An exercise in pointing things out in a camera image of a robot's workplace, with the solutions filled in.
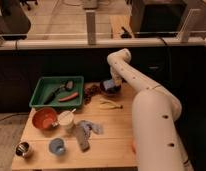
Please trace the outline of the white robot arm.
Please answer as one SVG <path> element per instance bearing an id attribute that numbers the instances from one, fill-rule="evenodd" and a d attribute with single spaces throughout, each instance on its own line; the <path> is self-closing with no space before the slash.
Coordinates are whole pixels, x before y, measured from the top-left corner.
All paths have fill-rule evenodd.
<path id="1" fill-rule="evenodd" d="M 107 57 L 114 83 L 125 80 L 136 92 L 132 102 L 132 128 L 138 171 L 194 171 L 177 133 L 182 113 L 177 97 L 160 83 L 130 65 L 124 48 Z"/>

